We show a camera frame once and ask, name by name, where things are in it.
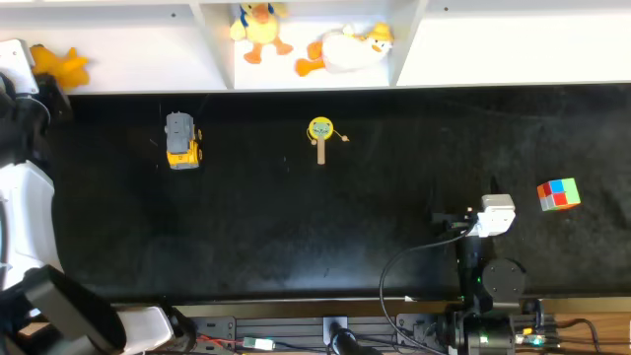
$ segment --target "wooden handle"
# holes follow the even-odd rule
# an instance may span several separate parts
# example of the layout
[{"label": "wooden handle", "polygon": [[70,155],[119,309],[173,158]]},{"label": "wooden handle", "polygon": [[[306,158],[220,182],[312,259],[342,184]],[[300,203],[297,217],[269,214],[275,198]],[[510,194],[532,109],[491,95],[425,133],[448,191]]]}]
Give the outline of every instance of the wooden handle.
[{"label": "wooden handle", "polygon": [[324,165],[324,137],[317,137],[317,163],[319,165]]}]

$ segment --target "yellow toy truck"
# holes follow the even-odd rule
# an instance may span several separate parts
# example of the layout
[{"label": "yellow toy truck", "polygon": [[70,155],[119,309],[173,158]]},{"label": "yellow toy truck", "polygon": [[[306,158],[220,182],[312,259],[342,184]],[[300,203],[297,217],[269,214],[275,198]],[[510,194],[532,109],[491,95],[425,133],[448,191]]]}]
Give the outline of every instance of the yellow toy truck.
[{"label": "yellow toy truck", "polygon": [[195,131],[193,117],[183,112],[167,116],[167,160],[171,169],[195,169],[201,163],[201,129]]}]

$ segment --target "blue cube square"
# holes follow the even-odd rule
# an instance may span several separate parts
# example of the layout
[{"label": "blue cube square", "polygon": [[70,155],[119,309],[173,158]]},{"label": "blue cube square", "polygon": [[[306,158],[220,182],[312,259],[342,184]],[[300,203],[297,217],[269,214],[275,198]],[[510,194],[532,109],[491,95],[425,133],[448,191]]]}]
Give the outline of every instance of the blue cube square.
[{"label": "blue cube square", "polygon": [[552,193],[559,193],[559,192],[565,192],[563,190],[563,182],[561,182],[561,180],[553,180],[550,182],[550,189],[552,190]]}]

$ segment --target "rubik's cube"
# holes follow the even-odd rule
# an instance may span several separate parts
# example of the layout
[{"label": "rubik's cube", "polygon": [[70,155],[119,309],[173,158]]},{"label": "rubik's cube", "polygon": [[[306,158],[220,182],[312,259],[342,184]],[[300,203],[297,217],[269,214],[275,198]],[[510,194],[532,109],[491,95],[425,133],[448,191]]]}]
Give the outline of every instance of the rubik's cube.
[{"label": "rubik's cube", "polygon": [[548,181],[536,188],[544,211],[572,208],[581,203],[579,190],[573,178]]}]

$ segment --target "duck beak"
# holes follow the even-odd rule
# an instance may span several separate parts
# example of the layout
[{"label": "duck beak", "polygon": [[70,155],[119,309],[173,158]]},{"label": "duck beak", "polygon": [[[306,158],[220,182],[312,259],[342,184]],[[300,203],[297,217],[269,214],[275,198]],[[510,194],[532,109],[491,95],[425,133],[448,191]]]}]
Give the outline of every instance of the duck beak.
[{"label": "duck beak", "polygon": [[267,3],[256,5],[252,9],[252,15],[257,22],[265,24],[269,21],[269,12],[267,11]]}]

